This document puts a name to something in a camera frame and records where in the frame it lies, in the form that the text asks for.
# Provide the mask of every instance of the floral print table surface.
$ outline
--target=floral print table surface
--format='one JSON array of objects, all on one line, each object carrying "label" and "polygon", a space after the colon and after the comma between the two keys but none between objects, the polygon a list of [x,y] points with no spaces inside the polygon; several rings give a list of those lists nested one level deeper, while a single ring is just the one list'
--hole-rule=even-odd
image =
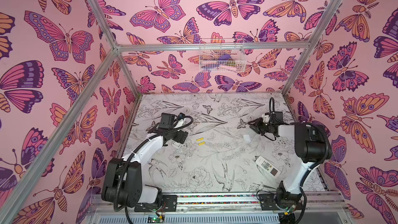
[{"label": "floral print table surface", "polygon": [[[184,129],[189,132],[185,144],[176,148],[169,141],[143,164],[144,183],[164,192],[274,191],[297,162],[294,141],[270,141],[246,124],[269,111],[270,97],[275,99],[276,110],[283,112],[284,121],[292,122],[280,93],[143,95],[124,154],[145,139],[163,112],[182,112],[194,119]],[[250,142],[243,139],[244,134],[250,136]],[[268,179],[256,166],[258,156],[279,168],[277,180]],[[317,173],[312,173],[304,186],[305,191],[324,191]]]}]

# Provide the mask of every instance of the bird drawing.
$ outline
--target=bird drawing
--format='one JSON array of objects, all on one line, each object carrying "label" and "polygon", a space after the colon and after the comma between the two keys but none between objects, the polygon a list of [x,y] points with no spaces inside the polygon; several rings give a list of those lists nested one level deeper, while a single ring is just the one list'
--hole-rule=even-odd
[{"label": "bird drawing", "polygon": [[160,164],[163,164],[163,165],[165,165],[165,166],[167,166],[165,163],[163,163],[162,161],[160,161],[160,160],[157,160],[157,159],[155,159],[155,158],[152,158],[151,160],[150,160],[150,162],[148,162],[148,164],[150,164],[151,166],[149,167],[149,176],[150,176],[150,178],[152,179],[152,181],[153,182],[155,182],[154,180],[153,180],[153,173],[155,172],[155,170],[157,170],[159,173],[160,173],[160,175],[163,177],[163,174],[164,175],[166,175],[166,172],[164,172],[164,170],[162,170],[162,168],[160,167]]},{"label": "bird drawing", "polygon": [[220,176],[215,170],[214,170],[214,166],[213,166],[213,173],[214,173],[214,177],[216,178],[217,182],[219,184],[222,184],[222,191],[223,192],[227,192],[227,191],[231,191],[232,186],[234,185],[234,179],[235,179],[235,170],[232,174],[232,178],[229,178],[228,176],[228,167],[225,163],[221,162],[222,164],[222,168],[224,169],[224,176]]}]

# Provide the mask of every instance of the wire basket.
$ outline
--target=wire basket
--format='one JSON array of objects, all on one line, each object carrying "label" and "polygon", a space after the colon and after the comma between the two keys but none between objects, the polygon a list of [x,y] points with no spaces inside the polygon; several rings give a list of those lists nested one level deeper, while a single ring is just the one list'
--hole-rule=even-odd
[{"label": "wire basket", "polygon": [[211,72],[243,72],[246,67],[243,40],[227,38],[228,43],[220,39],[201,39],[199,45],[199,69]]}]

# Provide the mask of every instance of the white wire basket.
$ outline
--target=white wire basket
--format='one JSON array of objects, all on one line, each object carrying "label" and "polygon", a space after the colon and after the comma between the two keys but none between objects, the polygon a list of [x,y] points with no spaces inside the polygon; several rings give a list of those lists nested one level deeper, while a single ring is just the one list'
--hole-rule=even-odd
[{"label": "white wire basket", "polygon": [[226,42],[212,38],[201,39],[199,70],[201,72],[243,72],[246,67],[243,45],[242,39],[226,38]]}]

